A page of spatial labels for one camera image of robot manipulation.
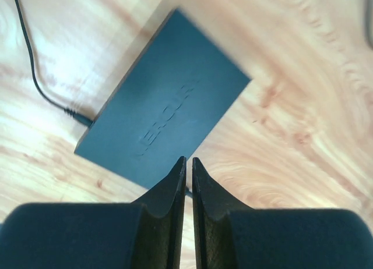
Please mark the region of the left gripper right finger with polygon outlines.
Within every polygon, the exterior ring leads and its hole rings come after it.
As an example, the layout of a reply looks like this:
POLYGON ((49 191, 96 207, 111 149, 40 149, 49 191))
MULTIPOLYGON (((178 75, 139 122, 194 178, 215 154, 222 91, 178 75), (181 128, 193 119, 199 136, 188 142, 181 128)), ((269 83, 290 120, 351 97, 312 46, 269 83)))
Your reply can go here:
POLYGON ((192 164, 197 268, 371 268, 372 234, 335 208, 254 209, 192 164))

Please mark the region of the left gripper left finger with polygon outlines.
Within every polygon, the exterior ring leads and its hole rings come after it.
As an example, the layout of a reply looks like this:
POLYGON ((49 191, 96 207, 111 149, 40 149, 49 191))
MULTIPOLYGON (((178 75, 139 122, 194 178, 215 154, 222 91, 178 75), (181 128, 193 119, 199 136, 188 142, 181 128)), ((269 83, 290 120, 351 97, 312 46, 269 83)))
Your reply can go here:
POLYGON ((1 225, 2 268, 178 268, 186 159, 130 203, 27 203, 1 225))

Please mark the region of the black network switch box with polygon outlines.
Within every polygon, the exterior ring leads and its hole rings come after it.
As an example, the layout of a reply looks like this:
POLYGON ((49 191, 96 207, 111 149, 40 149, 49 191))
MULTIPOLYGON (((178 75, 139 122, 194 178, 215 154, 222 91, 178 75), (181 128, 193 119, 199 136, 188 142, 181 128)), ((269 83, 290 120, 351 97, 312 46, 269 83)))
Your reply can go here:
POLYGON ((195 152, 249 81, 175 10, 75 153, 150 189, 195 152))

